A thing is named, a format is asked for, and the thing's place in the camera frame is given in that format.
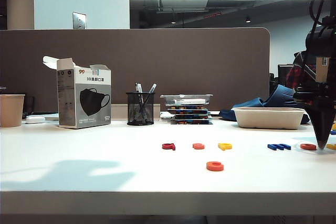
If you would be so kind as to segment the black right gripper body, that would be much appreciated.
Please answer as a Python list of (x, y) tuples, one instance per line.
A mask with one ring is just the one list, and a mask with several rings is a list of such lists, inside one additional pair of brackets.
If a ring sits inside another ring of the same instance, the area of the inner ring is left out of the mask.
[(294, 98), (306, 106), (335, 109), (335, 56), (316, 57), (308, 64), (296, 56), (294, 66), (300, 70)]

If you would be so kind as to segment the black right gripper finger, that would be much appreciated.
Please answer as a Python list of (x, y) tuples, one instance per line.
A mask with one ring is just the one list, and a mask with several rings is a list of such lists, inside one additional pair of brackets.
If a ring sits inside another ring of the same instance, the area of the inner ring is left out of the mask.
[(334, 121), (335, 109), (307, 106), (306, 112), (313, 125), (318, 147), (324, 148)]

